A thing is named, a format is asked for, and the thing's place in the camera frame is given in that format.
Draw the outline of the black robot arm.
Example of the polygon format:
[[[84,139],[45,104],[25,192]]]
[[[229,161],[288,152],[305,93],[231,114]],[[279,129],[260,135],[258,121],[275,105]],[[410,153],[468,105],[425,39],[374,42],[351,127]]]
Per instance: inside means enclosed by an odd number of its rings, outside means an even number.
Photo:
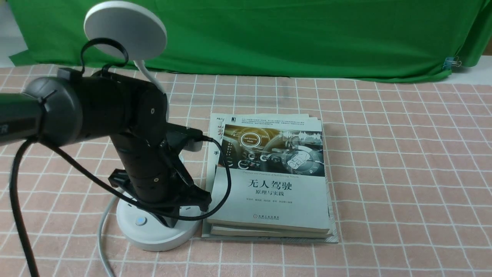
[[[202,147],[201,130],[169,123],[167,97],[151,82],[99,71],[91,77],[60,68],[22,93],[1,94],[1,145],[34,140],[64,147],[109,137],[122,170],[109,177],[124,199],[153,214],[178,217],[178,209],[206,212],[211,194],[195,185],[179,158]]]

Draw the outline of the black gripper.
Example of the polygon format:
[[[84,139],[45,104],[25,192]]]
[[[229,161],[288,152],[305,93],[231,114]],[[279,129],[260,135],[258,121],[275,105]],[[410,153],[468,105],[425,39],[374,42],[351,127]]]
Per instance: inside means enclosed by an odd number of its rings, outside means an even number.
[[[181,207],[197,207],[206,212],[211,194],[196,186],[178,155],[169,159],[159,155],[121,155],[123,169],[115,169],[108,180],[114,188],[122,189],[128,203],[150,214],[169,219],[180,216]]]

